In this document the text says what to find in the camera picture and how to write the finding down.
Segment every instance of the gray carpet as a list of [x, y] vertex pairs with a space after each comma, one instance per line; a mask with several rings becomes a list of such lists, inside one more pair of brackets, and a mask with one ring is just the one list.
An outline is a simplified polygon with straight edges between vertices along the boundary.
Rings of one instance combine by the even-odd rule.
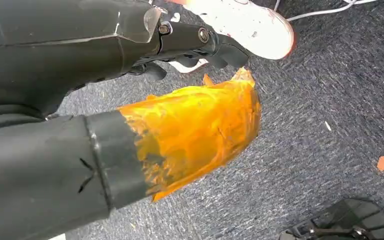
[[[341, 5], [284, 0], [280, 12], [291, 17]], [[181, 13], [183, 22], [197, 21]], [[343, 198], [368, 198], [384, 208], [384, 173], [376, 167], [384, 156], [384, 0], [293, 26], [297, 48], [290, 57], [252, 57], [248, 66], [263, 116], [258, 138], [243, 154], [157, 203], [142, 200], [67, 239], [275, 240], [284, 228]], [[206, 66], [180, 75], [162, 66], [170, 71], [162, 81], [126, 76], [90, 84], [67, 97], [60, 112], [107, 111], [200, 85], [204, 73], [221, 82], [235, 72]]]

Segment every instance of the amber plastic wrap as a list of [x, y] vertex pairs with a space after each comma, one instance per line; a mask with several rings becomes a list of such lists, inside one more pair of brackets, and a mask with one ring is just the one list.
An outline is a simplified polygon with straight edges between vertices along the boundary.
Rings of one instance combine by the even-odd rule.
[[261, 106], [251, 73], [188, 86], [120, 107], [137, 133], [138, 159], [156, 201], [225, 165], [257, 136]]

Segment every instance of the metal bolt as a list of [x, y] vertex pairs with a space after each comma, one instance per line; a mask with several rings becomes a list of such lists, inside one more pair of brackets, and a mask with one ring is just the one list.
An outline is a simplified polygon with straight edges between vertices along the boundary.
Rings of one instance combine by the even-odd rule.
[[199, 30], [198, 30], [198, 37], [199, 37], [199, 40], [203, 43], [207, 43], [208, 40], [209, 40], [209, 32], [206, 28], [204, 27], [201, 27]]
[[160, 34], [169, 34], [170, 33], [170, 27], [167, 25], [161, 25], [161, 26], [159, 26], [158, 31]]

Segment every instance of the shoe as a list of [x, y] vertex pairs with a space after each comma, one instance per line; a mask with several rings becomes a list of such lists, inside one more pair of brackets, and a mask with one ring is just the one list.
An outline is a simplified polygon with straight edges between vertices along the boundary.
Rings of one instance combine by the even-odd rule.
[[234, 38], [255, 55], [278, 60], [292, 50], [292, 26], [272, 9], [249, 0], [181, 1], [186, 9], [200, 16], [215, 31]]

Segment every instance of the white cable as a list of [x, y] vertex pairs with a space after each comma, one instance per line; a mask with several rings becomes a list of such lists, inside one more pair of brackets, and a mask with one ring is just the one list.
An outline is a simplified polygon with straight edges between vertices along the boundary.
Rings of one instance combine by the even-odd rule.
[[[345, 2], [347, 2], [347, 3], [351, 3], [352, 1], [351, 0], [343, 0], [343, 1], [345, 1]], [[377, 1], [377, 0], [358, 0], [358, 1], [356, 1], [354, 4], [355, 5], [358, 5], [358, 4], [366, 4], [366, 3], [371, 3], [371, 2], [375, 2], [375, 1]]]
[[274, 11], [277, 12], [277, 9], [279, 8], [280, 0], [277, 0], [276, 5], [274, 6]]
[[[294, 16], [294, 17], [288, 18], [287, 21], [291, 22], [291, 21], [294, 21], [294, 20], [297, 20], [297, 19], [306, 18], [306, 17], [309, 17], [309, 16], [338, 13], [338, 12], [344, 11], [344, 10], [352, 7], [353, 5], [371, 3], [371, 2], [378, 1], [378, 0], [343, 0], [343, 1], [347, 2], [348, 5], [340, 7], [340, 8], [337, 8], [337, 9], [330, 9], [330, 10], [323, 10], [323, 11], [314, 11], [314, 12], [309, 12], [309, 13], [301, 14], [301, 15], [298, 15], [298, 16]], [[280, 0], [277, 0], [276, 5], [274, 6], [274, 11], [277, 11], [279, 5], [280, 5]]]
[[321, 14], [334, 14], [334, 13], [338, 13], [338, 12], [344, 11], [344, 10], [352, 7], [352, 5], [354, 5], [356, 1], [357, 0], [352, 0], [352, 2], [350, 4], [348, 4], [346, 6], [343, 6], [343, 7], [340, 7], [340, 8], [337, 8], [337, 9], [323, 10], [323, 11], [313, 11], [313, 12], [297, 15], [297, 16], [288, 18], [287, 21], [291, 22], [291, 21], [294, 21], [294, 20], [297, 20], [297, 19], [302, 19], [302, 18], [306, 18], [306, 17], [309, 17], [309, 16], [315, 16], [315, 15], [321, 15]]

